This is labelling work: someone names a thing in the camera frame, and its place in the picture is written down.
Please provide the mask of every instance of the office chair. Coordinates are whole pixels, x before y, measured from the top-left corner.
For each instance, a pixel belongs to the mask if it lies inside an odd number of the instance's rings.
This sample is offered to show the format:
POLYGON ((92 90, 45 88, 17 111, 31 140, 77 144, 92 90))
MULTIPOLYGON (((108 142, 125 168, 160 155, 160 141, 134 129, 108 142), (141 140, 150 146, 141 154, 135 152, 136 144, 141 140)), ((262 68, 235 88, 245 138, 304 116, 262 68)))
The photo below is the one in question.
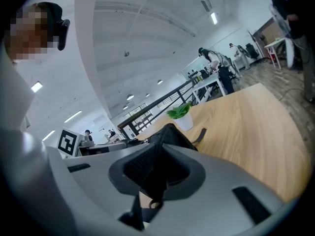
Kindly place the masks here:
POLYGON ((250 54, 252 59, 257 60, 259 53, 256 52, 256 50, 252 44, 246 45, 246 51, 248 51, 248 53, 250 54))

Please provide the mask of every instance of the black railing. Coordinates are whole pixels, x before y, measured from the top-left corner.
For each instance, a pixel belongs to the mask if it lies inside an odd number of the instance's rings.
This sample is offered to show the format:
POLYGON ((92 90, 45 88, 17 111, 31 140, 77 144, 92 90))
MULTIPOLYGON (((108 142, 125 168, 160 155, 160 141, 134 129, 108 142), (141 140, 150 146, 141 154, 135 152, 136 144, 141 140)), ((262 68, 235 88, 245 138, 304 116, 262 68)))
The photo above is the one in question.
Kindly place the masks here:
MULTIPOLYGON (((118 125, 118 128, 120 129, 120 131, 124 134, 124 136, 126 138, 130 138, 131 139, 132 137, 129 137, 127 135, 127 133, 124 131, 125 127, 129 126, 130 129, 132 130, 132 132, 136 136, 139 135, 139 133, 141 133, 143 131, 143 129, 147 128, 148 125, 151 125, 151 123, 154 122, 158 116, 160 116, 166 109, 168 109, 171 105, 173 105, 179 99, 182 100, 182 104, 185 104, 191 98, 191 100, 190 100, 191 104, 190 105, 191 106, 197 105, 198 101, 194 97, 193 93, 191 93, 187 98, 186 98, 186 95, 185 95, 194 86, 195 81, 196 81, 196 78, 193 78, 190 81, 187 81, 184 84, 180 85, 178 88, 172 90, 168 94, 164 95, 160 99, 156 100, 155 102, 151 103, 149 106, 145 107, 144 109, 140 110, 139 112, 135 113, 134 115, 132 115, 131 117, 129 117, 128 119, 126 119, 125 121, 120 123, 118 125), (183 89, 189 83, 192 83, 192 86, 189 89, 187 89, 185 92, 181 92, 181 89, 183 89), (160 103, 163 103, 163 105, 165 106, 166 102, 167 103, 170 102, 170 104, 168 104, 165 108, 163 108, 163 110, 161 110, 155 116, 153 116, 152 113, 149 112, 153 107, 157 106, 160 103)), ((199 99, 202 99, 204 97, 205 93, 206 93, 206 89, 205 88, 199 90, 198 91, 199 99)))

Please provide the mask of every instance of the green plant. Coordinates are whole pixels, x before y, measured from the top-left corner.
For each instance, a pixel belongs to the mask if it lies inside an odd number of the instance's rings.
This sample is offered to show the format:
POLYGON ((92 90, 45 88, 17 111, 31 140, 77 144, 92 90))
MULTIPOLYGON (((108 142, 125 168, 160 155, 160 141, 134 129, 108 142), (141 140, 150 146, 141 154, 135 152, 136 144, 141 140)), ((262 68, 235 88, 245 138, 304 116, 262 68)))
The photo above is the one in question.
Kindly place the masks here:
POLYGON ((190 108, 190 102, 187 102, 186 104, 184 104, 180 107, 175 107, 172 110, 167 111, 166 113, 172 119, 179 119, 188 113, 189 108, 190 108))

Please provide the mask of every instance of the cable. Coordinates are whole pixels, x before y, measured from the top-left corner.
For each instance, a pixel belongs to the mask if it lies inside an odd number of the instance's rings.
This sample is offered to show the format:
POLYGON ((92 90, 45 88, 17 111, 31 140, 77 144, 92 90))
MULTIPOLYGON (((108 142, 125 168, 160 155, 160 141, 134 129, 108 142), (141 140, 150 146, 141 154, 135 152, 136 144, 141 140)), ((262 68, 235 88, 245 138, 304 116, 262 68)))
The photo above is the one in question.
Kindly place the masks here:
POLYGON ((284 98, 284 96, 286 95, 286 93, 289 92, 289 91, 291 91, 291 90, 300 90, 300 91, 303 91, 303 90, 300 89, 300 88, 291 88, 291 89, 288 89, 287 91, 284 92, 283 96, 280 98, 279 101, 281 101, 281 100, 284 98))

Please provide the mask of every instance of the white wall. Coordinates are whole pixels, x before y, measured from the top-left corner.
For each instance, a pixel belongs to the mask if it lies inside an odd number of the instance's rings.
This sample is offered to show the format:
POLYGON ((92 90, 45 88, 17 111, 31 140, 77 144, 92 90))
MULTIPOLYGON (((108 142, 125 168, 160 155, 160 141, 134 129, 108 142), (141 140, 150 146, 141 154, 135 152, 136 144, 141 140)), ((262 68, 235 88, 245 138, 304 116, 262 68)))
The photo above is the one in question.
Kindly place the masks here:
POLYGON ((177 50, 176 54, 167 61, 166 66, 182 70, 198 57, 200 47, 212 49, 233 59, 234 53, 230 49, 229 43, 242 45, 244 48, 246 44, 251 43, 257 49, 246 28, 233 16, 230 16, 223 22, 218 22, 213 32, 205 32, 177 50))
POLYGON ((233 0, 231 11, 237 20, 253 34, 272 17, 269 10, 270 4, 271 0, 233 0))

